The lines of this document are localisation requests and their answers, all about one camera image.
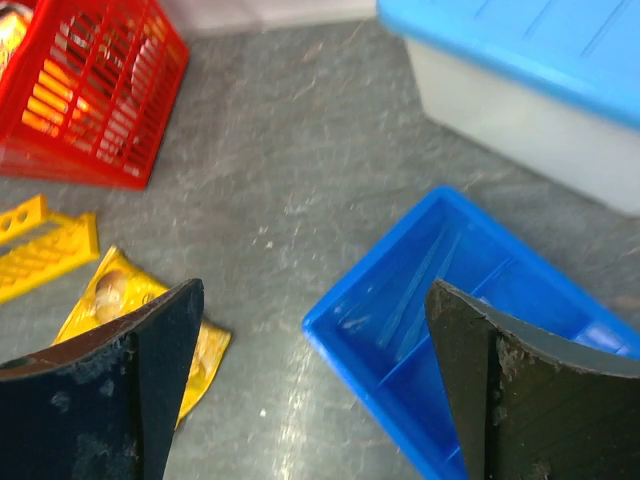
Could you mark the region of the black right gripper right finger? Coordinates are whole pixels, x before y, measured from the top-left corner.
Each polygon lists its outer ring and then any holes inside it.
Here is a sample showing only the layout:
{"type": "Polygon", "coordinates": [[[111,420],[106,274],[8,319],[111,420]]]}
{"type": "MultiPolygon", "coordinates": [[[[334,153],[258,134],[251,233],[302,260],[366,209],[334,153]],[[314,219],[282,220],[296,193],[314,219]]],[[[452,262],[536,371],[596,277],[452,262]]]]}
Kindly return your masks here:
{"type": "Polygon", "coordinates": [[[425,300],[470,479],[636,479],[639,362],[437,280],[425,300]]]}

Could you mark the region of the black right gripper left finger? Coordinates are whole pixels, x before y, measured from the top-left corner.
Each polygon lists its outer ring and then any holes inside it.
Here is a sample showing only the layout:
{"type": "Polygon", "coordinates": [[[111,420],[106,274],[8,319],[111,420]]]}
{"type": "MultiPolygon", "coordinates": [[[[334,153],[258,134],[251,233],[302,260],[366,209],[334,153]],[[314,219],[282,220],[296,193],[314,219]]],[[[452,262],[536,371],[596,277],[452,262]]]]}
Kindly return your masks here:
{"type": "Polygon", "coordinates": [[[160,479],[204,309],[199,279],[1,366],[4,479],[160,479]]]}

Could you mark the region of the clear plastic pipette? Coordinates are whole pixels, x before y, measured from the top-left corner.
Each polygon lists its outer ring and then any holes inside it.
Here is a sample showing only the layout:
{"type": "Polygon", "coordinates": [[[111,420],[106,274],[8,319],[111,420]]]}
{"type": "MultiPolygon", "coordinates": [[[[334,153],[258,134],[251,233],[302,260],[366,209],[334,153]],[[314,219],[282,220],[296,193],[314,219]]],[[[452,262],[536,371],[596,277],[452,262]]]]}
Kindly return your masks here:
{"type": "MultiPolygon", "coordinates": [[[[447,231],[444,231],[437,236],[427,254],[421,260],[409,282],[408,287],[405,289],[399,303],[394,308],[388,323],[383,327],[378,335],[377,345],[379,347],[389,346],[391,340],[396,336],[398,328],[401,326],[404,317],[410,312],[410,305],[413,299],[423,294],[424,290],[435,278],[446,277],[450,269],[453,256],[460,242],[460,235],[456,235],[455,239],[447,249],[444,258],[439,262],[436,262],[436,255],[446,233],[447,231]]],[[[424,322],[423,317],[424,310],[422,307],[417,307],[410,316],[411,322],[396,351],[397,361],[403,359],[408,352],[417,345],[420,338],[420,330],[424,322]]]]}

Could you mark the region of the white plastic tub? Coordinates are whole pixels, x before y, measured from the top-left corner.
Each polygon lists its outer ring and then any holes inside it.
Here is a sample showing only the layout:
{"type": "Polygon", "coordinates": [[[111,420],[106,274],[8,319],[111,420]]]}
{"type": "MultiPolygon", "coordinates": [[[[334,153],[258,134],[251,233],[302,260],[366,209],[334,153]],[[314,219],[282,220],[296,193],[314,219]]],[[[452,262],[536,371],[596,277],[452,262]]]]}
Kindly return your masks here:
{"type": "Polygon", "coordinates": [[[405,45],[430,120],[613,210],[638,216],[638,131],[415,40],[405,45]]]}

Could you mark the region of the light blue plastic lid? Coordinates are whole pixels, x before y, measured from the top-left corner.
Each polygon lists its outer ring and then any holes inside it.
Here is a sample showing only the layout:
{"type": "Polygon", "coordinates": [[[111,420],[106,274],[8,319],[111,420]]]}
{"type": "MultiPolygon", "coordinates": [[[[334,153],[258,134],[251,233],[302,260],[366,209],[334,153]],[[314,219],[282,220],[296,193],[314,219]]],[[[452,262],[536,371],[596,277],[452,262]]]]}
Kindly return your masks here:
{"type": "Polygon", "coordinates": [[[392,33],[639,126],[636,1],[379,1],[392,33]]]}

